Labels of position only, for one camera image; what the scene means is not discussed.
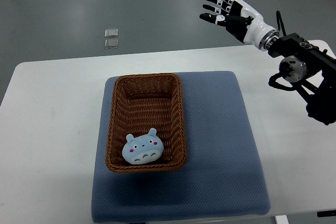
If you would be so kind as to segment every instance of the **blue plush toy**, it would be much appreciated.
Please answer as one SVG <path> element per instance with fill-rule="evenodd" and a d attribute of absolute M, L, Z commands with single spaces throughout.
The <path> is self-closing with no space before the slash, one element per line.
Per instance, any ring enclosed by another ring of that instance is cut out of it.
<path fill-rule="evenodd" d="M 143 165 L 158 160 L 163 153 L 162 141 L 156 136 L 156 129 L 148 134 L 134 137 L 126 136 L 127 143 L 122 149 L 122 156 L 132 165 Z"/>

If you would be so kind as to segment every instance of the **gray floor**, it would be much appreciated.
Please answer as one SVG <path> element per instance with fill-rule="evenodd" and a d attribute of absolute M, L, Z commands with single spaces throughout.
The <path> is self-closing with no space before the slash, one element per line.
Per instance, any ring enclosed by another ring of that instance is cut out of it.
<path fill-rule="evenodd" d="M 245 1 L 275 27 L 275 12 L 280 10 L 287 33 L 324 40 L 336 52 L 335 0 Z M 204 12 L 203 3 L 203 0 L 0 0 L 0 102 L 15 67 L 25 61 L 242 45 L 225 29 L 199 19 Z M 104 30 L 115 27 L 119 29 L 119 48 L 105 50 Z M 317 218 L 316 213 L 288 219 L 291 224 L 336 222 L 333 217 Z M 262 218 L 225 223 L 275 222 Z"/>

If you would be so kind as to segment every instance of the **wicker basket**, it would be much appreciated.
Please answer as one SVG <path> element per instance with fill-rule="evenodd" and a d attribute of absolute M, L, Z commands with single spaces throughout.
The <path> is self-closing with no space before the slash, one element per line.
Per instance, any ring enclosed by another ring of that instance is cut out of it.
<path fill-rule="evenodd" d="M 148 134 L 150 128 L 164 145 L 162 156 L 145 165 L 122 157 L 126 135 Z M 121 76 L 114 83 L 106 166 L 115 173 L 162 172 L 181 168 L 187 159 L 182 85 L 173 73 Z"/>

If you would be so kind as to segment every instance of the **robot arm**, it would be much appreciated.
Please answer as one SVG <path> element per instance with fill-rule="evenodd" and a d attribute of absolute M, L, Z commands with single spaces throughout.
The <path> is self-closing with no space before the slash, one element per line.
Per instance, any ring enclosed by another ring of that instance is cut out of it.
<path fill-rule="evenodd" d="M 239 41 L 253 44 L 262 51 L 268 50 L 273 58 L 284 56 L 279 72 L 269 79 L 271 87 L 297 91 L 307 102 L 308 116 L 325 125 L 336 122 L 336 60 L 321 52 L 297 34 L 286 35 L 280 13 L 277 12 L 278 29 L 267 25 L 263 17 L 243 0 L 206 0 L 216 6 L 203 5 L 215 15 L 203 13 L 200 18 L 224 26 Z M 282 29 L 283 37 L 279 38 Z M 324 80 L 315 87 L 307 79 L 322 71 Z M 277 82 L 283 77 L 291 84 Z"/>

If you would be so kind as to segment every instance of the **blue mat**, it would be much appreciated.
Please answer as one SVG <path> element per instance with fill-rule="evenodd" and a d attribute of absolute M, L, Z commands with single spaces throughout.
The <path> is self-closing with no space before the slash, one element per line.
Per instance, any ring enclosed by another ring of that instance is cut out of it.
<path fill-rule="evenodd" d="M 107 80 L 92 189 L 94 222 L 265 215 L 263 169 L 235 75 L 177 73 L 182 80 L 188 160 L 174 172 L 120 174 L 105 166 L 113 85 Z"/>

